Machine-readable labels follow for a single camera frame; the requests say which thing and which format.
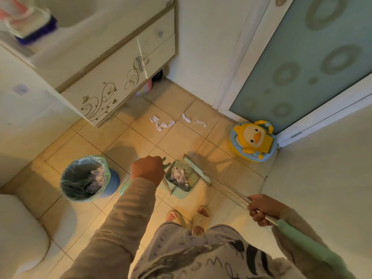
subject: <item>hand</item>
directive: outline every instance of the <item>hand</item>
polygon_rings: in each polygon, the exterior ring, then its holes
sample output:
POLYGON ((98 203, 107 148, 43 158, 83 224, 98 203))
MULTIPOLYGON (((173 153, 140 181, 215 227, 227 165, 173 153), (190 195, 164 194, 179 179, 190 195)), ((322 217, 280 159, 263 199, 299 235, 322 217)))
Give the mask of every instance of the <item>hand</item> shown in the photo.
POLYGON ((165 175, 163 170, 163 161, 160 156, 140 158, 131 165, 131 178, 142 177, 145 178, 155 186, 159 186, 162 178, 165 175))
POLYGON ((248 205, 249 215, 262 227, 271 225, 265 219, 265 214, 279 217, 282 211, 288 207, 265 194, 252 195, 249 196, 248 199, 252 201, 248 205))

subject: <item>person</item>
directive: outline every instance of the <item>person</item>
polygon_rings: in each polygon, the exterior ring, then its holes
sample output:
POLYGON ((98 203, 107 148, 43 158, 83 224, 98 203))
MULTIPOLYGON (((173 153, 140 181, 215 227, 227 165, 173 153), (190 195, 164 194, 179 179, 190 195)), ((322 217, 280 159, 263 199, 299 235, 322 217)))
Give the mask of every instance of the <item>person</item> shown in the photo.
MULTIPOLYGON (((128 277, 154 210, 156 188, 164 175, 160 157, 147 156, 132 164, 131 184, 61 279, 128 277)), ((258 225, 269 225, 264 214, 271 214, 325 246, 292 208, 266 195, 249 198, 249 214, 258 225)), ((192 231, 184 228, 177 211, 166 216, 167 221, 155 232, 131 278, 341 278, 292 244, 276 227, 272 232, 287 259, 272 258, 228 225, 206 229, 204 223, 210 218, 206 207, 201 206, 195 213, 197 225, 192 231)))

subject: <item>frosted glass door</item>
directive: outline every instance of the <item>frosted glass door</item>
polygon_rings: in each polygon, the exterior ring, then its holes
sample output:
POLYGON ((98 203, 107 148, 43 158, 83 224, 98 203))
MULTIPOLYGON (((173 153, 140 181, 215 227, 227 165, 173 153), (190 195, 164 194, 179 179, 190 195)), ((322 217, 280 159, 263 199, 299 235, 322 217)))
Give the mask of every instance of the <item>frosted glass door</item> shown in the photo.
POLYGON ((230 111, 279 133, 372 71, 372 0, 293 0, 230 111))

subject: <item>duck beak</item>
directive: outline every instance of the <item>duck beak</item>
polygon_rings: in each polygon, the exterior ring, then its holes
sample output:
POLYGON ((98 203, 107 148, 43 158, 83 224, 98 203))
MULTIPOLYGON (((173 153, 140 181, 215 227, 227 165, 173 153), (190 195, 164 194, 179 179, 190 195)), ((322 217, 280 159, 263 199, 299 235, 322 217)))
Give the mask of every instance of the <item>duck beak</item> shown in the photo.
POLYGON ((261 132, 254 134, 253 139, 254 139, 254 143, 257 144, 261 139, 261 132))

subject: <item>blue trash can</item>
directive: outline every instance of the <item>blue trash can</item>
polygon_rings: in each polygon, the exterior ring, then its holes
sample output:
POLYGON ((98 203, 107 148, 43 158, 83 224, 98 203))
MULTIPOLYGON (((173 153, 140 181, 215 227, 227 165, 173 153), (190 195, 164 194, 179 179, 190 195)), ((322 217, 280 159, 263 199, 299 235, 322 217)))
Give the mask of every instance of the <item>blue trash can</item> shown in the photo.
POLYGON ((87 202, 98 197, 108 197, 118 189, 120 184, 119 174, 110 169, 106 159, 100 155, 88 155, 73 161, 64 170, 61 176, 60 187, 62 194, 72 202, 87 202), (91 170, 103 167, 105 178, 102 187, 94 194, 86 191, 91 184, 91 170))

